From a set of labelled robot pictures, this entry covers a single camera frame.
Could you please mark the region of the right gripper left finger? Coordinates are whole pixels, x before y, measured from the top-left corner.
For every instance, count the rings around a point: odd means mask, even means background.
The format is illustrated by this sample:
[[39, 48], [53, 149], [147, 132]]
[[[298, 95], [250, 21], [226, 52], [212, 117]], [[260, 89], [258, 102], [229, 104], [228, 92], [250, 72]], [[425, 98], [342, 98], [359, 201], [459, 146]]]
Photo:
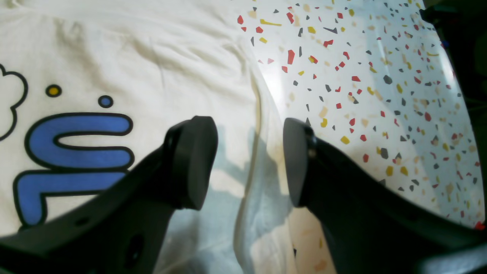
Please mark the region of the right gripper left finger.
[[171, 127], [114, 186], [47, 224], [1, 238], [2, 274], [151, 274], [176, 210], [200, 210], [218, 146], [210, 116]]

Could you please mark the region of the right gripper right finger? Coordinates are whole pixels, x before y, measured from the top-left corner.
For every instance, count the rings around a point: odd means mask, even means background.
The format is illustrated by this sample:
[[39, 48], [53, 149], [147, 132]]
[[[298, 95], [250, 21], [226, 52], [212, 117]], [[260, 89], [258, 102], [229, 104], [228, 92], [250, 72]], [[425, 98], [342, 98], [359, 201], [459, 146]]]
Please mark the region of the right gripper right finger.
[[320, 221], [337, 273], [486, 273], [486, 232], [389, 191], [301, 120], [285, 120], [283, 148], [292, 204]]

